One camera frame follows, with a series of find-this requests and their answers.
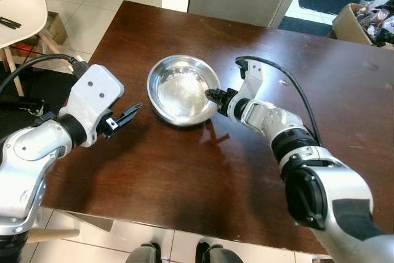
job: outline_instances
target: dark brown tabletop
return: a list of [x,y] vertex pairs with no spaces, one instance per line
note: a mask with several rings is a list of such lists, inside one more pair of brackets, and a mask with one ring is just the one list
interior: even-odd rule
[[[287,213],[284,184],[265,139],[215,114],[189,129],[164,124],[147,94],[152,66],[169,55],[203,59],[222,88],[239,89],[234,59],[257,55],[293,72],[325,146],[359,172],[374,195],[374,218],[394,224],[394,51],[123,2],[91,63],[125,85],[115,115],[142,102],[110,140],[77,148],[47,178],[44,205],[229,240],[324,253]],[[300,115],[299,95],[267,69],[261,100]]]

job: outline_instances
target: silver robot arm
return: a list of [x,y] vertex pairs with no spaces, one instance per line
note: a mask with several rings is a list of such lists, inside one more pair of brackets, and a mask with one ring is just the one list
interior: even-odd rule
[[394,235],[373,222],[367,183],[320,147],[299,116],[255,99],[264,63],[246,61],[239,92],[210,89],[206,95],[219,113],[267,138],[286,184],[290,215],[310,228],[336,263],[394,262]]
[[77,146],[90,147],[100,134],[111,137],[132,120],[141,104],[111,118],[110,108],[123,94],[124,86],[105,67],[92,65],[58,118],[46,116],[0,143],[0,262],[20,259],[46,190],[45,175],[56,160]]

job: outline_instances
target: white chair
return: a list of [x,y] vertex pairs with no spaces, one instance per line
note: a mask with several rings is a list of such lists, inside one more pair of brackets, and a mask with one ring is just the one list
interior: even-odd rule
[[[29,38],[37,33],[45,43],[48,36],[40,32],[47,20],[47,6],[45,0],[0,0],[0,17],[22,24],[15,30],[0,24],[0,55],[6,70],[15,71],[15,63],[9,45]],[[49,40],[50,49],[58,53],[53,40]],[[19,77],[14,79],[19,96],[23,96]]]

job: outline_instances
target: metal bowl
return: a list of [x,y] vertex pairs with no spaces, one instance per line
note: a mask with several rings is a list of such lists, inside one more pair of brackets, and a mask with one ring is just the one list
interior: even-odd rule
[[158,113],[176,126],[202,123],[216,112],[204,92],[220,88],[219,79],[200,59],[187,55],[162,59],[150,71],[147,87]]

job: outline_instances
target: white tile floor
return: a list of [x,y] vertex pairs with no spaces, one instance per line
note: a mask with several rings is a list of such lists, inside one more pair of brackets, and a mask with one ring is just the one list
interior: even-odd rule
[[[89,61],[95,48],[111,23],[123,0],[46,0],[48,9],[58,12],[68,33],[61,50],[73,56],[80,55]],[[161,0],[130,0],[161,7]],[[335,15],[302,9],[293,0],[289,17],[331,24]],[[80,229],[76,238],[56,240],[40,244],[27,244],[23,250],[23,263],[49,262],[124,262],[129,253],[143,242],[159,242],[163,262],[194,263],[195,247],[203,237],[194,233],[161,229],[147,225],[115,221],[111,232],[105,232],[90,224],[51,209],[44,209],[41,228]],[[204,238],[209,243],[220,243],[234,250],[245,263],[283,262],[311,263],[319,257],[283,249],[268,248],[217,238]]]

